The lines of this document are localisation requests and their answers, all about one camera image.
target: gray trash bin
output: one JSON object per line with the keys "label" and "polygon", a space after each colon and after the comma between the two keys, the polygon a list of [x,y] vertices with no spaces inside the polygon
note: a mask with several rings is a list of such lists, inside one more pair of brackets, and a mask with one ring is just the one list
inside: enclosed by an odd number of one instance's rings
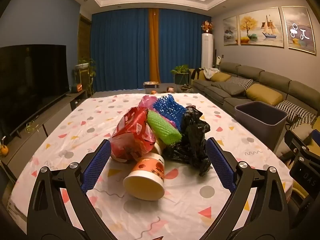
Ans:
{"label": "gray trash bin", "polygon": [[273,151],[288,114],[260,101],[236,106],[235,110],[236,120]]}

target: red plastic bag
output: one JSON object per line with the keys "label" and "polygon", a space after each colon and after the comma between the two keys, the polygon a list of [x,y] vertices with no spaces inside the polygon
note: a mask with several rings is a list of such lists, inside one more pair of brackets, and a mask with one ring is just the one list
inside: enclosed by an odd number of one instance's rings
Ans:
{"label": "red plastic bag", "polygon": [[147,124],[147,116],[148,109],[138,106],[121,118],[109,139],[113,159],[120,162],[136,160],[153,149],[156,137]]}

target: small orange fruit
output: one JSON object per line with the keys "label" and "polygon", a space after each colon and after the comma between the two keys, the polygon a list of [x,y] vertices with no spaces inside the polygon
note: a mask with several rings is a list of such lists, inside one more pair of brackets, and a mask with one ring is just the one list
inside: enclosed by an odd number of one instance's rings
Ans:
{"label": "small orange fruit", "polygon": [[9,149],[7,148],[7,146],[2,145],[0,149],[0,153],[4,156],[7,156],[8,152],[9,152]]}

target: flat screen tv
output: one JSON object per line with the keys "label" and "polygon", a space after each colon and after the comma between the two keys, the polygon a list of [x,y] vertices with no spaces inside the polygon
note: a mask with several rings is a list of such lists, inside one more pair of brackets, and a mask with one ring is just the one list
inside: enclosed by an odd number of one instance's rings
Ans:
{"label": "flat screen tv", "polygon": [[68,91],[65,45],[0,48],[0,130],[5,135]]}

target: tv stand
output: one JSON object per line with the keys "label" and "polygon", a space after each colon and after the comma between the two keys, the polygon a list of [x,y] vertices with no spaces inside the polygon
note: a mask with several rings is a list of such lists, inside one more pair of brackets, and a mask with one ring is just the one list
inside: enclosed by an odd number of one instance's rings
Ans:
{"label": "tv stand", "polygon": [[15,131],[16,135],[21,139],[20,132],[18,130]]}
{"label": "tv stand", "polygon": [[16,136],[7,145],[8,155],[0,157],[4,168],[13,179],[16,180],[20,176],[36,150],[53,130],[87,98],[86,90],[66,94],[38,115],[32,123],[33,129],[24,128],[15,132]]}

